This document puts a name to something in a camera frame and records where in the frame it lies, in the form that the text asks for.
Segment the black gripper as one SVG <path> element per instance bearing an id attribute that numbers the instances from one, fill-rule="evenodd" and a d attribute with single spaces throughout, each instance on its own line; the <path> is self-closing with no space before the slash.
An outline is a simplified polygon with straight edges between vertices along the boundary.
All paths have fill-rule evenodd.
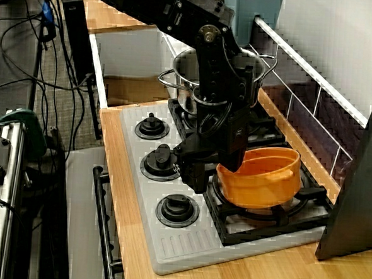
<path id="1" fill-rule="evenodd" d="M 186 161 L 207 160 L 220 150 L 215 135 L 226 123 L 230 112 L 231 104 L 198 105 L 195 131 L 173 149 L 182 182 L 196 194 L 206 192 L 212 173 L 212 163 Z M 247 146 L 249 115 L 237 112 L 228 118 L 224 166 L 231 172 L 236 172 L 243 161 Z"/>

